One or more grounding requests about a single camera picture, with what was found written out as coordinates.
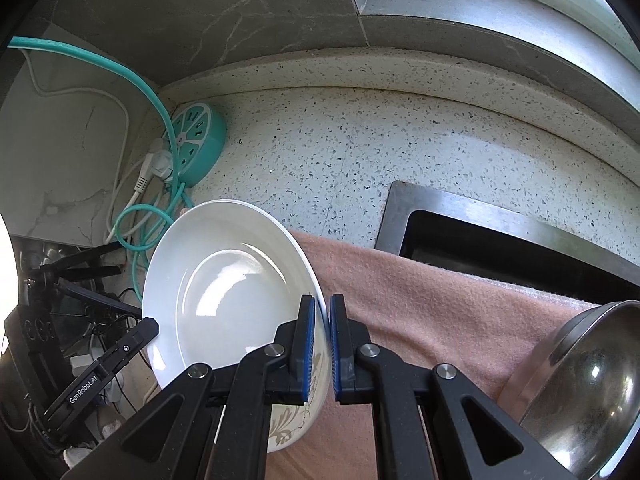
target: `terrazzo countertop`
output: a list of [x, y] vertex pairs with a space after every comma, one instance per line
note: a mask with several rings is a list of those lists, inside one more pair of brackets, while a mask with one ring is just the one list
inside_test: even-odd
[[392, 48], [330, 48], [233, 63], [165, 86], [176, 103], [238, 92], [331, 87], [395, 90], [492, 110], [595, 155], [640, 185], [640, 148], [587, 106], [484, 63]]
[[508, 116], [353, 88], [209, 100], [228, 123], [196, 203], [255, 203], [287, 228], [373, 247], [390, 184], [406, 180], [525, 214], [640, 264], [640, 188], [595, 156]]

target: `pink cloth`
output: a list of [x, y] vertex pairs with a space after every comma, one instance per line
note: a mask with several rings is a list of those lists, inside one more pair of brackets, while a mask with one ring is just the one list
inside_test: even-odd
[[[303, 233], [305, 251], [328, 303], [344, 294], [347, 314], [371, 339], [406, 362], [456, 365], [493, 399], [515, 367], [577, 312], [491, 283]], [[266, 478], [375, 479], [369, 406], [339, 406], [330, 387], [308, 433], [270, 453]]]

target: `white bowl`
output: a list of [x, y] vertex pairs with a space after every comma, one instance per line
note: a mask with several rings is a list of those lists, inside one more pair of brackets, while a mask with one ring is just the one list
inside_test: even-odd
[[298, 243], [260, 208], [213, 200], [191, 209], [164, 234], [146, 274], [142, 312], [159, 325], [147, 346], [158, 384], [193, 363], [224, 367], [273, 342], [277, 327], [298, 317], [303, 294], [317, 305], [309, 402], [273, 406], [269, 452], [298, 440], [324, 403], [331, 355], [322, 292]]

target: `metal bowl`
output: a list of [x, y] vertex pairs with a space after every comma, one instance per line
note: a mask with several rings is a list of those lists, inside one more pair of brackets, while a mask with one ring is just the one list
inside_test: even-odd
[[517, 368], [498, 405], [578, 480], [606, 478], [640, 425], [640, 302], [569, 320]]

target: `white cable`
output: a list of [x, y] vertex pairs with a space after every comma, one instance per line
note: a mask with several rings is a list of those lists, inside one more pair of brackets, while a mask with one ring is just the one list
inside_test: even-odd
[[[162, 200], [162, 197], [164, 195], [162, 193], [158, 193], [158, 196], [156, 197], [156, 201], [154, 202], [154, 207], [158, 207], [158, 204], [160, 203], [160, 201]], [[122, 234], [123, 238], [127, 238], [129, 236], [131, 236], [133, 233], [135, 233], [138, 229], [140, 229], [147, 220], [149, 220], [149, 218], [151, 218], [151, 215], [153, 214], [153, 211], [148, 211], [143, 217], [142, 220], [140, 222], [138, 222], [137, 224], [135, 224], [131, 229], [129, 229], [128, 231], [126, 231], [125, 233]]]
[[107, 232], [105, 232], [104, 240], [103, 240], [105, 244], [108, 244], [109, 241], [111, 241], [111, 239], [109, 238], [109, 235], [113, 231], [113, 224], [112, 224], [113, 219], [111, 217], [113, 216], [113, 206], [115, 205], [116, 198], [120, 194], [120, 190], [122, 189], [122, 186], [124, 185], [126, 180], [129, 178], [129, 175], [131, 175], [131, 173], [133, 173], [134, 170], [138, 168], [144, 160], [145, 160], [144, 158], [141, 158], [139, 161], [137, 161], [133, 166], [131, 166], [127, 170], [127, 172], [122, 176], [122, 179], [120, 180], [118, 187], [115, 189], [115, 192], [111, 194], [111, 201], [109, 202], [109, 208], [107, 209]]
[[158, 388], [159, 388], [159, 384], [157, 381], [154, 380], [154, 383], [152, 384], [151, 388], [149, 388], [146, 394], [142, 397], [142, 404], [148, 403], [151, 400], [151, 397], [153, 396], [154, 392]]
[[[131, 195], [131, 198], [129, 199], [129, 201], [127, 202], [127, 205], [124, 206], [124, 208], [122, 209], [123, 211], [129, 207], [131, 207], [132, 205], [134, 205], [136, 203], [136, 200], [138, 200], [138, 198], [140, 197], [140, 192], [139, 191], [134, 191], [133, 195]], [[116, 229], [115, 227], [111, 228], [111, 231], [109, 231], [109, 235], [106, 237], [104, 243], [108, 244], [109, 242], [111, 242], [111, 240], [113, 240], [113, 237], [115, 236], [115, 232]]]
[[[124, 138], [122, 139], [122, 146], [120, 148], [120, 155], [118, 156], [118, 164], [116, 166], [116, 175], [113, 179], [113, 189], [111, 191], [111, 205], [109, 208], [109, 212], [107, 214], [107, 230], [111, 229], [110, 223], [111, 223], [111, 211], [113, 209], [113, 203], [115, 202], [115, 197], [118, 193], [118, 177], [120, 176], [120, 170], [122, 168], [122, 161], [124, 159], [124, 150], [127, 144], [127, 138], [129, 137], [129, 112], [127, 111], [127, 107], [123, 104], [122, 101], [120, 101], [120, 99], [118, 99], [115, 95], [110, 94], [109, 92], [106, 92], [104, 90], [100, 90], [98, 88], [89, 88], [89, 87], [73, 87], [73, 88], [64, 88], [64, 89], [60, 89], [60, 90], [44, 90], [40, 87], [40, 85], [38, 84], [38, 81], [36, 79], [36, 75], [35, 72], [33, 71], [33, 63], [31, 62], [31, 57], [29, 56], [29, 53], [26, 50], [20, 49], [20, 52], [23, 54], [24, 59], [27, 62], [27, 67], [29, 69], [29, 75], [31, 76], [31, 83], [33, 84], [33, 88], [35, 89], [36, 93], [38, 95], [40, 95], [41, 97], [53, 97], [53, 96], [59, 96], [59, 95], [66, 95], [66, 94], [71, 94], [73, 92], [88, 92], [88, 93], [93, 93], [93, 94], [98, 94], [101, 95], [103, 97], [107, 97], [109, 99], [111, 99], [114, 103], [116, 103], [122, 110], [122, 113], [124, 113]], [[124, 182], [124, 180], [130, 175], [131, 171], [133, 171], [134, 168], [136, 168], [138, 165], [142, 164], [142, 160], [140, 160], [140, 162], [137, 162], [135, 165], [133, 165], [133, 167], [131, 168], [131, 170], [129, 171], [129, 173], [127, 173], [125, 176], [122, 177], [122, 180], [120, 181], [121, 183]]]

